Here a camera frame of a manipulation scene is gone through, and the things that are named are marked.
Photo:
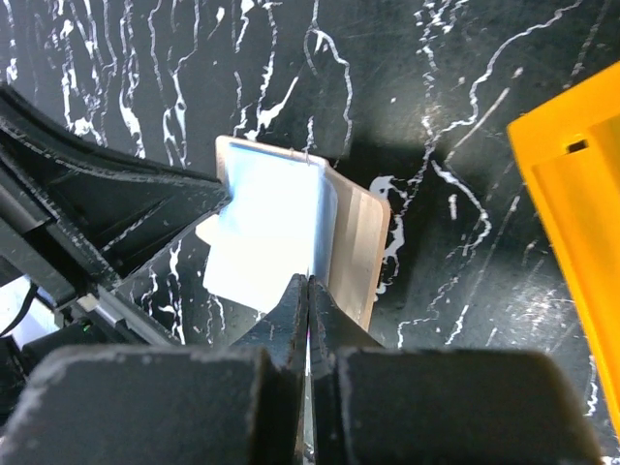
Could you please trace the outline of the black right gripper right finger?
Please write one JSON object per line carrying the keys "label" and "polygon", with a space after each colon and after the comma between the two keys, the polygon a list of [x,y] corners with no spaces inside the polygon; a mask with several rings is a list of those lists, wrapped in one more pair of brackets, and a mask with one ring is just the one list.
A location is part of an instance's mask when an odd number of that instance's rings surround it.
{"label": "black right gripper right finger", "polygon": [[532,351],[381,346],[307,286],[319,464],[598,464],[558,366]]}

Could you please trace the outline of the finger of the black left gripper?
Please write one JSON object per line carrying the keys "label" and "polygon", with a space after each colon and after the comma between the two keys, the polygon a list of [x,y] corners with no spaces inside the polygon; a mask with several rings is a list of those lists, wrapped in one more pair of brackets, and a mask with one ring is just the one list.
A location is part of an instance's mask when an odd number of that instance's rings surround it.
{"label": "finger of the black left gripper", "polygon": [[214,177],[81,139],[1,87],[1,257],[47,308],[95,312],[153,345],[178,330],[117,294],[231,200]]}

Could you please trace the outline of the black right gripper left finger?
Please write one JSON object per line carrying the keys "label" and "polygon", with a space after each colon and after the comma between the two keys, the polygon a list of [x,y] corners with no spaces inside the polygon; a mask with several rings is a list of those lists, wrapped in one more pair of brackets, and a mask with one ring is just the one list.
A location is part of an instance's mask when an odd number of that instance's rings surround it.
{"label": "black right gripper left finger", "polygon": [[243,341],[66,345],[20,393],[5,464],[298,464],[307,279]]}

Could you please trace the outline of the beige leather card holder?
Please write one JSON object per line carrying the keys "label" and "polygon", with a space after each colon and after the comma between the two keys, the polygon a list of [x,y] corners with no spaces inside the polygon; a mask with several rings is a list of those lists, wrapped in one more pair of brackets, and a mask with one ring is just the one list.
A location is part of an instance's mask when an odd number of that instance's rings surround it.
{"label": "beige leather card holder", "polygon": [[304,276],[315,276],[324,283],[339,308],[359,326],[368,328],[387,239],[388,202],[319,156],[230,136],[218,137],[215,148],[217,177],[231,197],[227,171],[235,161],[269,157],[324,171],[313,261]]}

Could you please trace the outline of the white credit card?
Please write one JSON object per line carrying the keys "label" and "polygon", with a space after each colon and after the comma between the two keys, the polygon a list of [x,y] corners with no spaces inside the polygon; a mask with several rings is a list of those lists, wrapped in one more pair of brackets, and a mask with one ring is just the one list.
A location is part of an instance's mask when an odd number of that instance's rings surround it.
{"label": "white credit card", "polygon": [[324,171],[259,157],[227,171],[232,201],[197,228],[209,240],[203,285],[213,295],[262,313],[279,302],[314,255]]}

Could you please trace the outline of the small yellow card bin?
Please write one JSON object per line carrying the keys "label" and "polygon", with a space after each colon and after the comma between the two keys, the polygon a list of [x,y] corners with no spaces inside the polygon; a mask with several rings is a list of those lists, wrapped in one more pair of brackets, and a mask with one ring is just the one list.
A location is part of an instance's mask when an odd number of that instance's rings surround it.
{"label": "small yellow card bin", "polygon": [[619,66],[508,126],[512,152],[573,297],[619,423]]}

